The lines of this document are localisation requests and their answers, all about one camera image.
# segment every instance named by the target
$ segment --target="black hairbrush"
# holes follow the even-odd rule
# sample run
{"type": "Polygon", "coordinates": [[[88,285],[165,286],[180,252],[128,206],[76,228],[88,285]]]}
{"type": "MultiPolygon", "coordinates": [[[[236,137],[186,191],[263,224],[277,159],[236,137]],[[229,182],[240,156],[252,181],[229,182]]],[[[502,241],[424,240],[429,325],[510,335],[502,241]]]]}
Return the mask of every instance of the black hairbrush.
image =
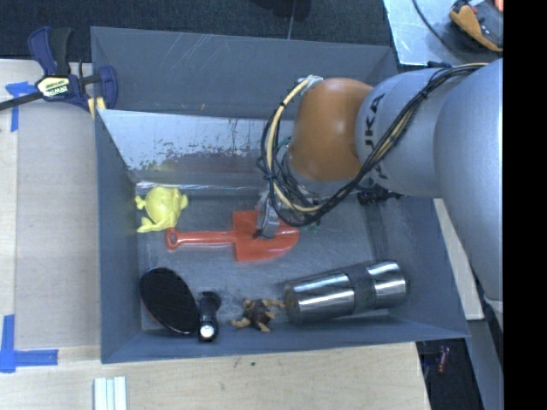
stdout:
{"type": "Polygon", "coordinates": [[[177,334],[197,331],[199,312],[186,282],[166,267],[154,267],[140,279],[141,300],[152,317],[177,334]]]}

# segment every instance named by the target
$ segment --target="small flashlight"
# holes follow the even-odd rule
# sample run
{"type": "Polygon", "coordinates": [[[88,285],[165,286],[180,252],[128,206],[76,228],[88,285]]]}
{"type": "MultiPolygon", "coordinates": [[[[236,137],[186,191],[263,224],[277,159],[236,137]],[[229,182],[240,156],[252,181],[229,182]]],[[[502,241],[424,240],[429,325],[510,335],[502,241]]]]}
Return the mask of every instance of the small flashlight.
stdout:
{"type": "Polygon", "coordinates": [[[213,342],[219,334],[219,321],[216,312],[221,307],[221,297],[213,291],[204,291],[199,301],[200,342],[213,342]]]}

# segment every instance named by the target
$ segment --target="dark floor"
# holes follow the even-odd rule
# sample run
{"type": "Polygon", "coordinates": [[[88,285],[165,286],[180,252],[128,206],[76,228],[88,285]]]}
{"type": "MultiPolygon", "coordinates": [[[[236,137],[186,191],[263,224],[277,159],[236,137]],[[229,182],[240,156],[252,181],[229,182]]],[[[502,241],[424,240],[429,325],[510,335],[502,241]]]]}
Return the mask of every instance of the dark floor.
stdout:
{"type": "MultiPolygon", "coordinates": [[[[74,29],[71,62],[91,61],[90,26],[392,46],[382,0],[0,0],[0,14],[3,58],[30,59],[28,36],[42,26],[74,29]]],[[[463,339],[417,346],[433,410],[483,409],[463,339]]]]}

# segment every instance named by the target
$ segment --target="metal thermos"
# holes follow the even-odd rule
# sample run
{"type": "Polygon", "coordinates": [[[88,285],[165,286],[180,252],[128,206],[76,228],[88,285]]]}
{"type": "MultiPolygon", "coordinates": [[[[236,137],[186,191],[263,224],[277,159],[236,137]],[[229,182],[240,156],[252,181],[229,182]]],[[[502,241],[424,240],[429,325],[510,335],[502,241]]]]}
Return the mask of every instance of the metal thermos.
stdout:
{"type": "Polygon", "coordinates": [[[302,324],[392,308],[406,295],[401,267],[395,261],[380,261],[288,282],[284,303],[290,322],[302,324]]]}

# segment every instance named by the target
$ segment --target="shovel handle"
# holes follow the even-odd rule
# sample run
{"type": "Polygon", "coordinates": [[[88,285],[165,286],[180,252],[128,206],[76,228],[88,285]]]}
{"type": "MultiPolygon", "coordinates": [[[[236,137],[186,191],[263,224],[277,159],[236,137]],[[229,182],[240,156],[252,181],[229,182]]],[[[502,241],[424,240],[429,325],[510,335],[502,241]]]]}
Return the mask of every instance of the shovel handle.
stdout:
{"type": "Polygon", "coordinates": [[[233,231],[181,232],[175,228],[165,231],[165,244],[171,250],[181,244],[229,244],[235,242],[233,231]]]}

